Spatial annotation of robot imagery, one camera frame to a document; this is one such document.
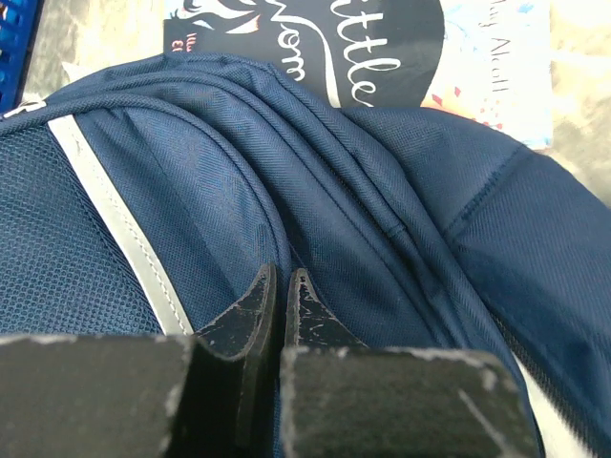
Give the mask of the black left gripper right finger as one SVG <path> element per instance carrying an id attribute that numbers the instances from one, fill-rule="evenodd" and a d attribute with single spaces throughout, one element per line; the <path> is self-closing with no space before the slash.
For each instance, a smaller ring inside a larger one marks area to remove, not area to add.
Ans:
<path id="1" fill-rule="evenodd" d="M 514 379 L 494 356 L 369 348 L 305 269 L 287 295 L 281 437 L 288 457 L 536 457 Z"/>

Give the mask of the blue plastic shopping basket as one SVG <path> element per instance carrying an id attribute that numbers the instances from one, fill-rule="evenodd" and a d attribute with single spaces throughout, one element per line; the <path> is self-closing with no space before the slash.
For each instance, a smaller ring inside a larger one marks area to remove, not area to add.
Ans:
<path id="1" fill-rule="evenodd" d="M 1 112 L 21 100 L 43 1 L 1 0 Z"/>

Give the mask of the navy blue student backpack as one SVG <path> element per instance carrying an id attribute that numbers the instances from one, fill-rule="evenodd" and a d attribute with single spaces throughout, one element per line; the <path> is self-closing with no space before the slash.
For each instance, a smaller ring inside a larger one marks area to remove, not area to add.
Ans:
<path id="1" fill-rule="evenodd" d="M 548 156 L 430 109 L 333 109 L 238 56 L 105 69 L 1 118 L 1 341 L 192 336 L 277 271 L 369 348 L 481 351 L 536 457 L 610 453 L 610 211 Z"/>

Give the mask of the Little Women book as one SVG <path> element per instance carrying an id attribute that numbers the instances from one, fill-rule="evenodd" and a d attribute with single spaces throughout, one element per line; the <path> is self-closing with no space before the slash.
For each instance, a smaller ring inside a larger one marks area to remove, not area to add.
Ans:
<path id="1" fill-rule="evenodd" d="M 270 63 L 336 108 L 425 107 L 552 140 L 546 1 L 168 1 L 165 52 Z"/>

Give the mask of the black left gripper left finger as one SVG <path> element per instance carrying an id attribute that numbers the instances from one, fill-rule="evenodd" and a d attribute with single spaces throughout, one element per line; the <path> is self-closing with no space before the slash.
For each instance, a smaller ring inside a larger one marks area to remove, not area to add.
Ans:
<path id="1" fill-rule="evenodd" d="M 277 271 L 192 336 L 10 335 L 5 457 L 269 457 Z"/>

